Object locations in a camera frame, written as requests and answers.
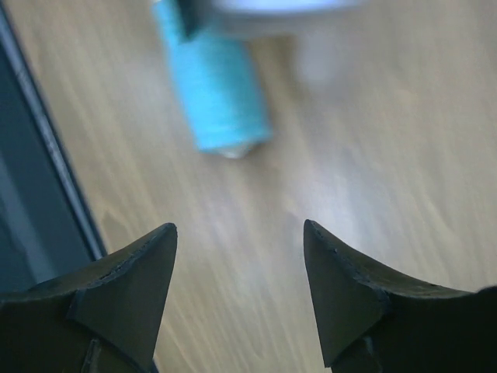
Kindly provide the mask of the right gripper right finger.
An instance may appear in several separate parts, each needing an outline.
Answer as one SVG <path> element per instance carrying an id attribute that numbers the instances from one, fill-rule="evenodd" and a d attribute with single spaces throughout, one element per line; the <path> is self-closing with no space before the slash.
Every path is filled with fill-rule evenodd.
<path id="1" fill-rule="evenodd" d="M 304 223 L 304 262 L 324 365 L 334 372 L 494 372 L 496 289 L 445 288 Z"/>

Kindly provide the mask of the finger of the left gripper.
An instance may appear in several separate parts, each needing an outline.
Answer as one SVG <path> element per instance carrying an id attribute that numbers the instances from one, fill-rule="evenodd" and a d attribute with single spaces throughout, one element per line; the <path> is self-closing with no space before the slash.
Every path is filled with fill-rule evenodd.
<path id="1" fill-rule="evenodd" d="M 179 8 L 180 26 L 186 39 L 192 37 L 196 31 L 196 4 L 194 0 L 177 0 Z"/>

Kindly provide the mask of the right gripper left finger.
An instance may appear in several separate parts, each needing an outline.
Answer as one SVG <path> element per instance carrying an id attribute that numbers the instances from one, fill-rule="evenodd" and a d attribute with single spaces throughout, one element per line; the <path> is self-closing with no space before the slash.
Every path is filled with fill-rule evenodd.
<path id="1" fill-rule="evenodd" d="M 73 273 L 1 296 L 3 372 L 154 372 L 177 250 L 168 223 Z"/>

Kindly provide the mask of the yellow green towel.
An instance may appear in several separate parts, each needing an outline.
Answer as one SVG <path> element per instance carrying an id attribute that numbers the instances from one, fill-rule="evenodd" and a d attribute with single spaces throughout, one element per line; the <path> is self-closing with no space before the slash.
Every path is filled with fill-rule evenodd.
<path id="1" fill-rule="evenodd" d="M 189 39 L 176 1 L 153 1 L 151 12 L 197 149 L 240 159 L 273 136 L 266 101 L 248 48 L 195 4 L 196 31 Z"/>

